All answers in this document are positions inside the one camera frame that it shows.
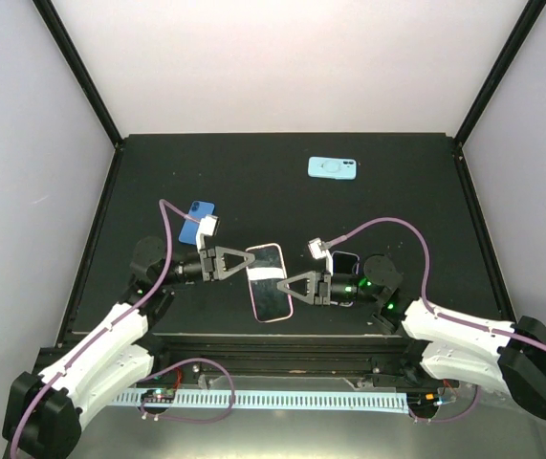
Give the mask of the lavender phone case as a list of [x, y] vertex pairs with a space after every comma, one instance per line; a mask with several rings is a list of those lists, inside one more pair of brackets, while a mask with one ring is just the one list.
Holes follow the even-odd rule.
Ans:
[[332, 253], [334, 274], [331, 304], [350, 307], [358, 291], [360, 257], [347, 251]]

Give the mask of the blue phone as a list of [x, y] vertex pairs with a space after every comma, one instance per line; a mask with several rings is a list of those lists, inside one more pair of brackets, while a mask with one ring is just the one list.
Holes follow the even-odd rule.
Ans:
[[182, 244], [196, 245], [196, 234], [199, 227], [199, 221], [209, 214], [213, 214], [215, 205], [206, 201], [193, 201], [187, 215], [189, 219], [184, 221], [178, 240]]

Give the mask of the light blue phone case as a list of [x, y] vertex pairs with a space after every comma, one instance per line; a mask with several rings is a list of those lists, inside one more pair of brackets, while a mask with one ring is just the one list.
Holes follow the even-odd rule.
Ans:
[[357, 177], [358, 163], [353, 159], [311, 157], [307, 174], [312, 178], [351, 181]]

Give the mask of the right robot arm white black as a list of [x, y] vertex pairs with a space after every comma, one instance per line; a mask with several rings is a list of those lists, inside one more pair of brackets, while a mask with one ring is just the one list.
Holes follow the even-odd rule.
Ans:
[[391, 335], [419, 341], [422, 352], [401, 362], [413, 385], [456, 380], [510, 396], [546, 421], [546, 326], [533, 317], [517, 323], [458, 313], [401, 292], [392, 261], [372, 255], [356, 274], [310, 271], [278, 281], [280, 292], [316, 306], [366, 303]]

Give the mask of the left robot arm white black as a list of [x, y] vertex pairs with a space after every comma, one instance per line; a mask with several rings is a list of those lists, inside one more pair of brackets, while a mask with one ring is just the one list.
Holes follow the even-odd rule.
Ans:
[[225, 280], [254, 260], [252, 253], [223, 247], [173, 260], [163, 240], [141, 240], [128, 287], [102, 322], [56, 362], [24, 372], [11, 384], [2, 428], [11, 454], [68, 457], [85, 428], [120, 393], [170, 374], [172, 359], [150, 330], [172, 304], [172, 286]]

